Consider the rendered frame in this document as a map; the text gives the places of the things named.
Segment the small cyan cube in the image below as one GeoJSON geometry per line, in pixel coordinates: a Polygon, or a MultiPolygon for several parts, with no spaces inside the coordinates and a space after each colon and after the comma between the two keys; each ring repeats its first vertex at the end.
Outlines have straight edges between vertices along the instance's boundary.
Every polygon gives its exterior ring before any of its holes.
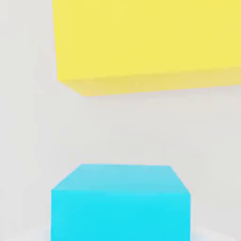
{"type": "Polygon", "coordinates": [[[82,164],[51,191],[51,241],[190,241],[191,195],[170,166],[82,164]]]}

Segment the large yellow box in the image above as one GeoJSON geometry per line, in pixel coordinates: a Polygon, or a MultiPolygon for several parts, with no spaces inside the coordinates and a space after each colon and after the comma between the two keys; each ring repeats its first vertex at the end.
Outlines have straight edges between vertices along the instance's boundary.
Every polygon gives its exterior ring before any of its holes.
{"type": "Polygon", "coordinates": [[[241,0],[52,0],[58,80],[83,96],[241,85],[241,0]]]}

